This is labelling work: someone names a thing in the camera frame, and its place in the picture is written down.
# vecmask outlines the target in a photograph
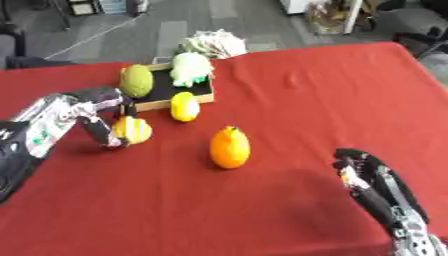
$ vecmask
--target orange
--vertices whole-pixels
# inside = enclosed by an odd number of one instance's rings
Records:
[[[240,167],[249,158],[249,140],[237,127],[228,126],[212,138],[210,155],[212,160],[222,168]]]

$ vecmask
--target yellow fruit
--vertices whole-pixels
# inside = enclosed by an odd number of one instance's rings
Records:
[[[118,138],[126,139],[130,144],[137,144],[151,137],[152,128],[143,119],[123,116],[112,126],[112,132]]]
[[[171,99],[171,116],[178,121],[192,121],[199,111],[199,103],[190,92],[180,92]]]
[[[210,154],[212,160],[222,168],[240,167],[249,158],[249,140],[238,128],[228,126],[213,137]]]

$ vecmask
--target red tablecloth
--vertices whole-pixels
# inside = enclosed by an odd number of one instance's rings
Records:
[[[0,206],[0,255],[378,255],[389,238],[330,167],[337,147],[395,168],[448,236],[448,97],[404,49],[365,44],[213,62],[197,120],[141,113],[150,141],[102,151],[79,127]],[[0,73],[0,118],[39,96],[115,85],[126,64]],[[250,138],[242,168],[208,157],[226,125]]]

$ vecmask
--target yellow lemon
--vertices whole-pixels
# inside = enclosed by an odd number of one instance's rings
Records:
[[[171,99],[171,116],[176,120],[192,121],[199,111],[199,103],[191,92],[180,92]]]
[[[123,116],[112,126],[112,132],[116,137],[126,139],[130,144],[137,144],[151,137],[152,128],[143,119]]]

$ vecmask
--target gray floor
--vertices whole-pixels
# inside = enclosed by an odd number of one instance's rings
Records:
[[[10,8],[14,22],[28,33],[30,55],[82,63],[150,63],[154,57],[170,56],[181,38],[197,30],[223,28],[233,32],[247,39],[249,51],[388,41],[392,32],[400,30],[395,28],[396,22],[385,18],[379,20],[379,29],[373,33],[316,36],[303,16],[285,15],[279,0],[150,1],[150,14],[136,20],[126,15],[72,17],[69,31],[61,29],[52,10],[29,10],[24,8],[24,0],[10,1]],[[422,63],[448,85],[448,57],[433,55]]]

